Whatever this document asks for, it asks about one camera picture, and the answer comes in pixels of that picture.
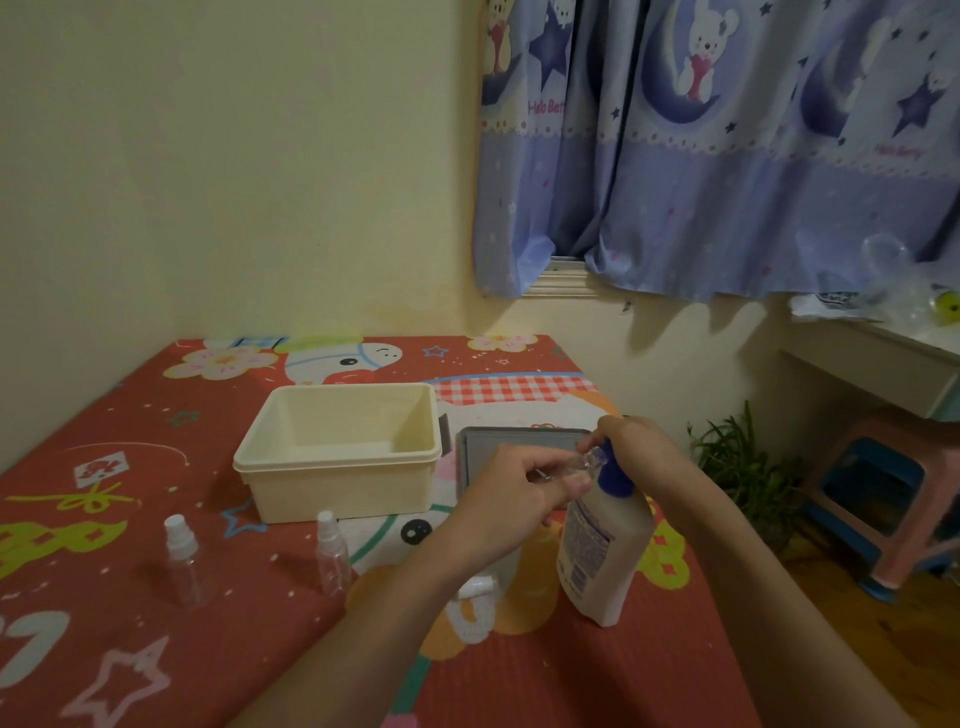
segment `cartoon eye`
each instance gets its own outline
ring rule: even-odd
[[[424,519],[412,519],[400,529],[400,538],[404,544],[416,546],[423,539],[433,533],[433,526]]]

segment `person's left hand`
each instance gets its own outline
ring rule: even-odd
[[[483,472],[464,491],[438,529],[464,559],[469,575],[519,548],[555,508],[590,489],[584,472],[532,483],[527,474],[563,465],[576,457],[568,450],[501,445]]]

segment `green potted plant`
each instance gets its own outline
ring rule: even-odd
[[[708,421],[701,436],[687,425],[690,448],[700,469],[730,496],[774,552],[790,541],[800,502],[798,485],[802,474],[800,458],[771,463],[770,456],[756,446],[750,403],[743,414],[730,416],[719,425]]]

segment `plastic bin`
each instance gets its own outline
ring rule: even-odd
[[[265,523],[421,513],[441,454],[429,384],[275,389],[233,456]]]

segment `window sill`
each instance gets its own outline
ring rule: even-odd
[[[610,287],[587,270],[583,260],[553,257],[550,265],[534,281],[525,299],[598,299],[610,293]]]

